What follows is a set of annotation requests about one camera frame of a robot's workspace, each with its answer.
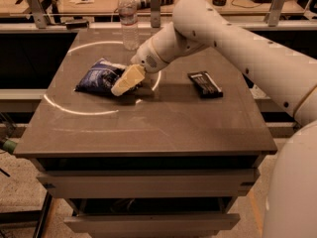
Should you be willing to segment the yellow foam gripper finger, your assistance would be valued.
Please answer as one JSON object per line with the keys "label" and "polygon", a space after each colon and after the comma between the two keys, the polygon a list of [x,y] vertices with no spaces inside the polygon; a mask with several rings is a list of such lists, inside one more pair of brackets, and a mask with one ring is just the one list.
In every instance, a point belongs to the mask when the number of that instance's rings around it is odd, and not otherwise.
{"label": "yellow foam gripper finger", "polygon": [[121,96],[131,88],[135,87],[145,79],[145,68],[139,64],[129,65],[121,77],[115,82],[111,88],[111,92],[115,96]]}

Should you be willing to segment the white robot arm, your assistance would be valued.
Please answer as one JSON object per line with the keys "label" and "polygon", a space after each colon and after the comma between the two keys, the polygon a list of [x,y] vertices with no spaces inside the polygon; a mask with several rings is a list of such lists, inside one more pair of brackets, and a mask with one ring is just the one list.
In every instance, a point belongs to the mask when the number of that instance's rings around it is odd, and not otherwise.
{"label": "white robot arm", "polygon": [[317,238],[317,60],[227,22],[205,0],[179,0],[111,88],[120,96],[173,60],[215,48],[301,125],[278,154],[263,238]]}

